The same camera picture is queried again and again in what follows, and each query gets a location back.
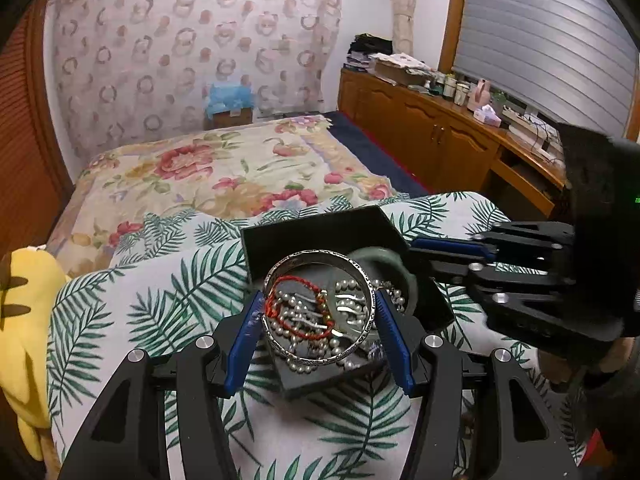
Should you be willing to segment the black jewelry box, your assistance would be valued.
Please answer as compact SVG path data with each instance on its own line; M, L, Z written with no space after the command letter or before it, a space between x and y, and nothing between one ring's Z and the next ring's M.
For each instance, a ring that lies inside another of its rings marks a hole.
M278 261L300 250L326 249L347 257L351 252L366 247L390 249L400 255L405 268L418 281L416 310L407 316L415 316L427 330L441 330L454 319L433 280L414 270L416 264L408 257L407 242L393 225L390 216L378 206L315 214L276 223L262 220L257 226L243 230L242 244L250 282L257 286L264 284L268 272ZM313 262L304 262L291 272L326 290L328 309L335 322L334 333L324 341L289 340L279 323L272 322L271 333L280 345L306 359L337 354L349 346L356 349L341 362L306 372L271 347L269 350L284 396L288 399L299 398L381 368L384 352L378 332L370 330L364 341L357 339L366 325L369 308L366 294L352 274L333 263Z

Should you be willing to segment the navy blue bed sheet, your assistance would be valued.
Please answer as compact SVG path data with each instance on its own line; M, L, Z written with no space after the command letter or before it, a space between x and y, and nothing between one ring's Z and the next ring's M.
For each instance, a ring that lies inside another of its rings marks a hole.
M393 188L411 198L430 195L415 177L398 165L389 154L377 146L342 112L327 112L323 116L331 122L329 132L346 146L372 174L388 177Z

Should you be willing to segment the wooden sideboard cabinet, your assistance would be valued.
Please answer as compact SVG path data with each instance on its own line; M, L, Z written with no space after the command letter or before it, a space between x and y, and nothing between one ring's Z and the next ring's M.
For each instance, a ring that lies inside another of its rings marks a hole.
M427 191L480 192L514 219L550 219L562 170L441 98L342 70L338 110Z

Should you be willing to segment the pink tissue box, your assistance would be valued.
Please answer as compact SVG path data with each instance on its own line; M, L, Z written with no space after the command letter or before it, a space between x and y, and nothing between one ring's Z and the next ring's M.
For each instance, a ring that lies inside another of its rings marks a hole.
M501 118L497 115L490 104L477 107L473 112L473 117L477 122L491 127L499 128Z

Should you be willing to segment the floral bed quilt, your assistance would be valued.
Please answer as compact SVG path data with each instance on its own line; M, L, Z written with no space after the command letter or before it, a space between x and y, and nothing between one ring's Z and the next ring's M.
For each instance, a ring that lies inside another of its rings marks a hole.
M350 206L399 188L330 133L323 115L296 116L131 144L96 156L80 174L47 250L75 276L105 269L139 238L147 214L196 210L222 220L273 208Z

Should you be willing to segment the stack of papers and clothes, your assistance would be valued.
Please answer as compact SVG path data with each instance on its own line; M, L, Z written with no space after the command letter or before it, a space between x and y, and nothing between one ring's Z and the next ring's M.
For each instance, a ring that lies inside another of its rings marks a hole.
M344 70L369 74L390 84L422 86L435 75L425 63L405 53L394 53L390 40L369 34L356 35L347 51Z

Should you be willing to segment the blue wrapped cardboard box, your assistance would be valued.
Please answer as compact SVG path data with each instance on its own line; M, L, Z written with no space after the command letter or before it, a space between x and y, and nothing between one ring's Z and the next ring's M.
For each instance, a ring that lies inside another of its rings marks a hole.
M204 114L207 129L249 125L254 116L253 93L242 84L211 86Z

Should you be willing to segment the yellow plush toy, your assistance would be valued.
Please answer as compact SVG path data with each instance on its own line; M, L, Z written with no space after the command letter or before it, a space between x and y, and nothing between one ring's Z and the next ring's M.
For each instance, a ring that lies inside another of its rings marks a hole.
M27 452L43 460L41 435L51 428L46 355L55 298L68 277L41 246L1 260L1 390Z

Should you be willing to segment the grey window blind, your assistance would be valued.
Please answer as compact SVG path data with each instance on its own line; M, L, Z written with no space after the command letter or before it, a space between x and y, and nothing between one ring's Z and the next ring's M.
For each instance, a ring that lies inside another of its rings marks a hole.
M556 122L622 136L637 62L606 0L464 0L452 68Z

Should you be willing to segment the wooden louvered wardrobe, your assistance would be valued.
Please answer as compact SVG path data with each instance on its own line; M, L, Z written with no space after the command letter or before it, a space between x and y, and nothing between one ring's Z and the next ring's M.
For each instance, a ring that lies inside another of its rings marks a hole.
M44 79L46 4L32 0L1 49L2 254L45 243L74 189Z

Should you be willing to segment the pink circle pattern curtain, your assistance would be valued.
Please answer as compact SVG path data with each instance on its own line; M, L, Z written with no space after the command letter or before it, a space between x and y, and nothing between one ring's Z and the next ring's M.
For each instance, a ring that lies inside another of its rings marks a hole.
M82 160L203 127L211 86L254 114L310 112L342 0L52 0L62 121Z

